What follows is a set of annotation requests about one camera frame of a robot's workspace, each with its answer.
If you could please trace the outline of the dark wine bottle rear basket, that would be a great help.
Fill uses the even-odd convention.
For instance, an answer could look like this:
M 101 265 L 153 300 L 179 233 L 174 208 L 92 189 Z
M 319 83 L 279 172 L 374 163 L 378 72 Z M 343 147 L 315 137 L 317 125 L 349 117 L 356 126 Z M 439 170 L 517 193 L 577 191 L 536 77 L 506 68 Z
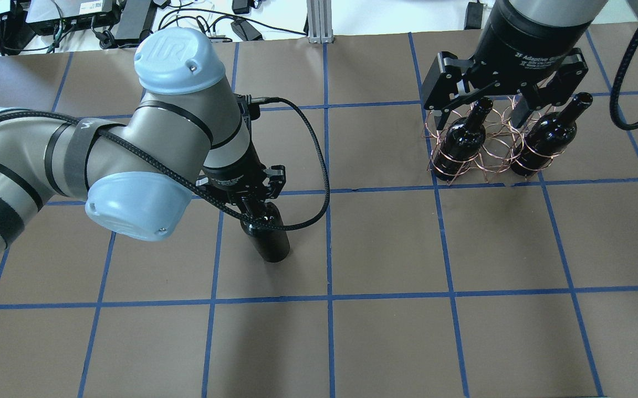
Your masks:
M 561 111 L 542 116 L 516 147 L 517 156 L 511 162 L 510 169 L 529 178 L 549 166 L 552 157 L 574 141 L 576 120 L 593 103 L 591 93 L 580 92 Z

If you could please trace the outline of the aluminium frame post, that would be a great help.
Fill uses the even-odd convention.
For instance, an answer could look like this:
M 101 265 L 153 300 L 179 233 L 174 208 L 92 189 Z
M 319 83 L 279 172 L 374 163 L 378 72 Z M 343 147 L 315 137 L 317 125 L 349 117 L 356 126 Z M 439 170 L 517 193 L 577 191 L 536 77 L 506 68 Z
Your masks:
M 332 2 L 309 0 L 307 5 L 308 42 L 312 44 L 334 43 L 332 27 Z

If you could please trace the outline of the dark wine bottle basket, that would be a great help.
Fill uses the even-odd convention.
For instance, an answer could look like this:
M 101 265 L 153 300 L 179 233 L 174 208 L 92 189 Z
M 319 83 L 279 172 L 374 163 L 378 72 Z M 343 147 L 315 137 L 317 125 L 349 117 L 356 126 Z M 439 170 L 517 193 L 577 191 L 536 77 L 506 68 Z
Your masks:
M 433 152 L 432 171 L 436 178 L 451 182 L 470 169 L 486 140 L 485 120 L 493 110 L 493 101 L 483 97 L 474 103 L 470 113 L 458 118 Z
M 574 141 L 576 120 L 593 103 L 591 93 L 580 92 L 561 111 L 542 116 L 516 147 L 517 156 L 511 162 L 510 169 L 529 178 L 549 166 L 552 157 Z

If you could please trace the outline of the black power adapter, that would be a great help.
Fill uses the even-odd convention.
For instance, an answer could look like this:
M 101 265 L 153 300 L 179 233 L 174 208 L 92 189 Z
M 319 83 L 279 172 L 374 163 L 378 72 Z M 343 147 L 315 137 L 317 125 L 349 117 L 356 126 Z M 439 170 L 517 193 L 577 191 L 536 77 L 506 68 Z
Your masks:
M 246 20 L 233 20 L 231 22 L 231 29 L 241 41 L 253 42 L 264 40 L 263 35 Z

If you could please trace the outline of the dark wine bottle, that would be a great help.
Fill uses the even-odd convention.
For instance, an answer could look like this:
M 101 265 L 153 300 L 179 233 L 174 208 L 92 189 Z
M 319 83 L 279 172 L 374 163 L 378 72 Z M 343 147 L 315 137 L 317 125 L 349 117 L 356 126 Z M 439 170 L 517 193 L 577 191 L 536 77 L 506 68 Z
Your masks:
M 283 226 L 284 222 L 278 207 L 273 202 L 259 201 L 251 197 L 243 200 L 243 214 L 259 218 L 266 224 Z M 253 243 L 263 260 L 278 263 L 286 259 L 290 252 L 290 242 L 284 230 L 266 229 L 253 223 L 241 221 L 241 228 Z

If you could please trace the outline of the black power brick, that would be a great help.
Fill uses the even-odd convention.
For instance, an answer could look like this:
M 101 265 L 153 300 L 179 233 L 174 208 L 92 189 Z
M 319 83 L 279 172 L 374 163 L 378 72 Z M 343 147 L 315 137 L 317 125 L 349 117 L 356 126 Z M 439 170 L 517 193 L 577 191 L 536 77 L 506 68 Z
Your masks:
M 117 46 L 139 44 L 149 33 L 156 14 L 154 1 L 125 1 L 114 43 Z

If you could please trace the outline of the dark wine bottle front basket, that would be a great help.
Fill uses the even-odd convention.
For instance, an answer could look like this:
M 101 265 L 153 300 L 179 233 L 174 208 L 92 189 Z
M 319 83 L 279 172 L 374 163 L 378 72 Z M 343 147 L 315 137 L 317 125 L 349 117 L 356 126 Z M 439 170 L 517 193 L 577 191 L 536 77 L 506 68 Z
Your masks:
M 470 169 L 486 140 L 485 120 L 493 110 L 493 101 L 483 97 L 474 103 L 470 113 L 458 118 L 433 152 L 432 171 L 436 178 L 451 182 Z

